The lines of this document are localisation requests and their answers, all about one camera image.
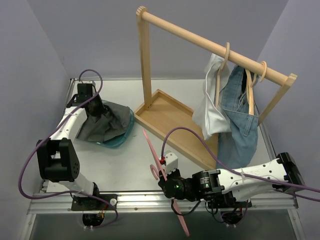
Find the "grey pleated skirt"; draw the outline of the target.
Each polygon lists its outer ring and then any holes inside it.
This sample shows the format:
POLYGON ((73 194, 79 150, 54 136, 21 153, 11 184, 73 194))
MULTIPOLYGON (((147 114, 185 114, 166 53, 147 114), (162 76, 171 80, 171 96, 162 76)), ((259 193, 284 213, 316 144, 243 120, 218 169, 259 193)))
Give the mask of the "grey pleated skirt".
POLYGON ((105 102, 107 112, 99 116, 88 116, 77 138, 87 142, 103 143, 123 135, 129 129, 131 109, 114 102, 105 102))

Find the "pink plastic hanger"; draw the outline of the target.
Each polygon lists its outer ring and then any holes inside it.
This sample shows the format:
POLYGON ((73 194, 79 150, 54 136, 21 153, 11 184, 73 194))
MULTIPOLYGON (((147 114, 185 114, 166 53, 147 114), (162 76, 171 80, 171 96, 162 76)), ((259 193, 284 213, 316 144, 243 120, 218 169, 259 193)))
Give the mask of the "pink plastic hanger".
MULTIPOLYGON (((151 173, 152 173, 153 177, 154 177, 156 180, 160 180, 160 173, 162 173, 162 176, 163 176, 164 180, 167 181, 168 179, 167 179, 167 176, 166 176, 166 174, 165 174, 165 171, 164 171, 164 169, 163 169, 163 167, 162 167, 162 165, 161 165, 160 159, 159 159, 159 157, 157 156, 157 153, 156 153, 156 151, 155 151, 155 149, 154 149, 154 147, 153 147, 153 145, 152 145, 152 143, 151 143, 151 140, 149 139, 149 137, 148 137, 148 135, 147 135, 147 132, 145 131, 144 128, 142 129, 142 132, 143 132, 144 137, 145 137, 145 139, 146 139, 146 141, 147 141, 147 143, 148 143, 148 146, 149 146, 149 148, 150 148, 151 154, 152 154, 152 156, 153 156, 153 159, 154 159, 154 162, 155 162, 155 165, 156 165, 156 166, 154 166, 154 165, 152 165, 152 164, 150 165, 150 170, 151 170, 151 173)), ((190 236, 190 232, 189 232, 189 229, 188 229, 188 227, 187 227, 187 224, 186 224, 186 222, 185 222, 184 217, 181 216, 181 215, 177 215, 177 217, 178 217, 178 219, 179 219, 180 225, 181 225, 181 227, 182 227, 185 235, 186 235, 187 237, 189 237, 189 236, 190 236)))

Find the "white garment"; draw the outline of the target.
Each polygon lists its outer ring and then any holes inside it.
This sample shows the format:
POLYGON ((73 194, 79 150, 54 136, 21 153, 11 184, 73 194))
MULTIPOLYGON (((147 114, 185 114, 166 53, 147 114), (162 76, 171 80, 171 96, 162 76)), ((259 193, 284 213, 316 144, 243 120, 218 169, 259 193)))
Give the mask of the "white garment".
POLYGON ((205 140, 219 133, 231 131, 230 120, 222 109, 224 89, 230 77, 228 65, 221 69, 224 59, 212 54, 205 68, 203 98, 195 108, 192 120, 201 128, 205 140))

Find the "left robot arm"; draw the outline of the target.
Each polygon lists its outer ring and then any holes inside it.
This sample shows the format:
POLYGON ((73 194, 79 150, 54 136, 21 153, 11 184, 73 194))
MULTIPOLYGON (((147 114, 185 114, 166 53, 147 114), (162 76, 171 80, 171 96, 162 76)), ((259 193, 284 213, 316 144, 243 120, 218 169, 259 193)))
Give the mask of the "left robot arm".
POLYGON ((100 206, 100 192, 97 184, 80 172, 80 161, 73 141, 80 134, 85 121, 107 112, 99 95, 78 108, 96 93, 94 82, 79 83, 77 93, 66 105, 58 130, 43 144, 38 141, 39 148, 36 150, 41 178, 65 186, 74 191, 76 196, 85 193, 82 202, 90 210, 100 206))

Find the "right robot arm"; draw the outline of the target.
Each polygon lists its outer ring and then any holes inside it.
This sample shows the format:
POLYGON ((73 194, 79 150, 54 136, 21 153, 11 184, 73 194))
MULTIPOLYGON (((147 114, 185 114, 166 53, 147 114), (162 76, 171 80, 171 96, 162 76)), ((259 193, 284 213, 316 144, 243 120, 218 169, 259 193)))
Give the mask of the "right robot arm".
POLYGON ((166 177, 160 177, 158 185, 170 199, 206 200, 232 207, 269 191, 295 193, 304 181, 295 161, 283 152, 260 165, 203 170, 190 178, 181 177, 179 169, 174 168, 166 177))

